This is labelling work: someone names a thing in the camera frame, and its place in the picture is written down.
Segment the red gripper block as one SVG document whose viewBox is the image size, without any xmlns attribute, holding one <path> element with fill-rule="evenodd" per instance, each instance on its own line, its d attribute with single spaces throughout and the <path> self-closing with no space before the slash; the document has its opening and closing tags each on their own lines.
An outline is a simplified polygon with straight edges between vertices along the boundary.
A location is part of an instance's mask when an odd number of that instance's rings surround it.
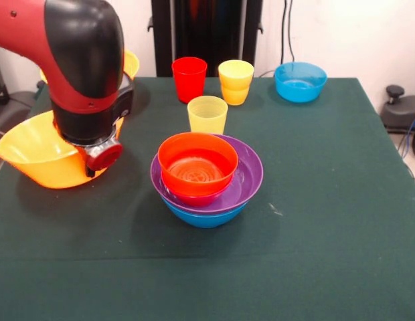
<svg viewBox="0 0 415 321">
<path fill-rule="evenodd" d="M 103 142 L 92 146 L 77 146 L 77 151 L 81 154 L 86 176 L 93 178 L 96 171 L 101 171 L 112 165 L 122 154 L 123 147 L 119 142 Z"/>
</svg>

